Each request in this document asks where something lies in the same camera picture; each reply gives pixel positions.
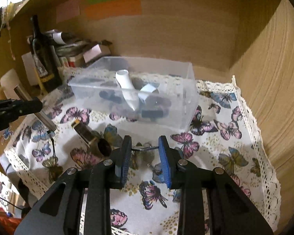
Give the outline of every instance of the transparent plastic container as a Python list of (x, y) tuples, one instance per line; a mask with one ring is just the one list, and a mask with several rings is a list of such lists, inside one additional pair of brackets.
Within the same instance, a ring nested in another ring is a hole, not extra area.
[[(135, 89), (123, 89), (116, 72), (128, 70)], [(140, 91), (144, 86), (154, 92)], [(192, 64), (138, 57), (102, 57), (69, 86), (85, 108), (187, 130), (198, 105)]]

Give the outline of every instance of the pink sticky note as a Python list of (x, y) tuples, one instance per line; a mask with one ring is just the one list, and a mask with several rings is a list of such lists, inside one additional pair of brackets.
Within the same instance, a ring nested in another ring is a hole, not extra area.
[(56, 20), (57, 23), (79, 16), (81, 14), (80, 1), (79, 0), (66, 1), (58, 5), (56, 8), (56, 11), (57, 11), (57, 20)]

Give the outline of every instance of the orange sticky note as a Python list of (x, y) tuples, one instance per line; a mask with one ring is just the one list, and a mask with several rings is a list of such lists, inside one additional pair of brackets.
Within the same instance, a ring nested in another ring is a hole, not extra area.
[(56, 8), (57, 19), (56, 22), (62, 22), (70, 18), (80, 15), (80, 1), (79, 0), (69, 0), (66, 1)]
[(108, 17), (141, 15), (140, 0), (114, 0), (93, 4), (85, 8), (88, 19), (104, 19)]

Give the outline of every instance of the metal screw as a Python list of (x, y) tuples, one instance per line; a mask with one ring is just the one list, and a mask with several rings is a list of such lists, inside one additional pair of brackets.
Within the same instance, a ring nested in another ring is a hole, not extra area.
[(224, 173), (224, 169), (222, 169), (221, 167), (217, 167), (217, 168), (215, 168), (214, 172), (221, 175)]
[(180, 160), (179, 160), (179, 164), (182, 165), (182, 166), (187, 165), (187, 160), (185, 160), (185, 159), (180, 159)]
[(112, 161), (111, 159), (106, 159), (106, 160), (103, 161), (103, 164), (104, 164), (105, 166), (109, 166), (109, 165), (111, 165), (112, 163), (113, 163), (113, 161)]
[(75, 168), (68, 168), (68, 170), (66, 171), (66, 173), (69, 175), (73, 175), (75, 172), (76, 172)]

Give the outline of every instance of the white lace edging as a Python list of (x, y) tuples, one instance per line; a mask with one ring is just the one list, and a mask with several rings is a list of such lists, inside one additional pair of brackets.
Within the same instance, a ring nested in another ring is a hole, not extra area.
[(29, 188), (30, 192), (40, 199), (48, 190), (48, 187), (41, 182), (22, 162), (22, 160), (15, 153), (13, 148), (6, 149), (5, 155), (11, 163), (13, 169), (17, 172), (18, 176), (22, 179), (23, 183)]
[(256, 118), (253, 116), (251, 109), (247, 106), (245, 99), (241, 96), (241, 89), (236, 85), (235, 76), (232, 77), (232, 83), (221, 84), (199, 80), (196, 86), (198, 92), (208, 91), (235, 94), (259, 161), (264, 195), (264, 209), (259, 209), (259, 211), (269, 223), (272, 230), (276, 231), (280, 219), (281, 185), (277, 179), (276, 171), (266, 155)]

